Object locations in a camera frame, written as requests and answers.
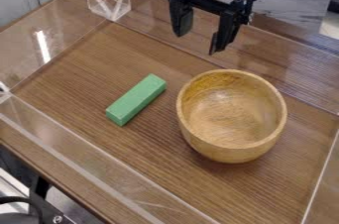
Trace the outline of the green rectangular block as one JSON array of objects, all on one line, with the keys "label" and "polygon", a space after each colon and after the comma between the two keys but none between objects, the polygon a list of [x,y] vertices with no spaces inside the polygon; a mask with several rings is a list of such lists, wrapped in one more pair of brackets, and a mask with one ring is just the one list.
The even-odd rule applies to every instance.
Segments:
[{"label": "green rectangular block", "polygon": [[106,108],[106,117],[124,126],[166,89],[166,80],[148,74]]}]

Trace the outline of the brown wooden bowl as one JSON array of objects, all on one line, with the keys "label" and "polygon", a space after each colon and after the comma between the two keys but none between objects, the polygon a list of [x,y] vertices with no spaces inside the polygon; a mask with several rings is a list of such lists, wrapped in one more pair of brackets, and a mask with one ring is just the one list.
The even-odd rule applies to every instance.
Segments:
[{"label": "brown wooden bowl", "polygon": [[287,122],[286,101],[278,89],[260,76],[236,69],[198,74],[179,91],[176,114],[191,148],[227,164],[263,156]]}]

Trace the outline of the black metal table leg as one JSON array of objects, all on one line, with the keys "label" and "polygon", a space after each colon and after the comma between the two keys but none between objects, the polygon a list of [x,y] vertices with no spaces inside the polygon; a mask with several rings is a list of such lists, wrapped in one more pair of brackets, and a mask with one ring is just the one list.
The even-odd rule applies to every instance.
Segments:
[{"label": "black metal table leg", "polygon": [[49,183],[40,177],[36,177],[29,188],[29,198],[40,207],[43,212],[43,224],[76,224],[70,217],[47,201]]}]

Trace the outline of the clear acrylic corner bracket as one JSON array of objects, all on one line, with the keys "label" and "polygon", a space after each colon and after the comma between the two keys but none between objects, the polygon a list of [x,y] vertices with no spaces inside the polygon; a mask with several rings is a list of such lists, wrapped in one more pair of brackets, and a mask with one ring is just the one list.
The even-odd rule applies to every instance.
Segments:
[{"label": "clear acrylic corner bracket", "polygon": [[131,0],[86,0],[90,10],[116,22],[131,11]]}]

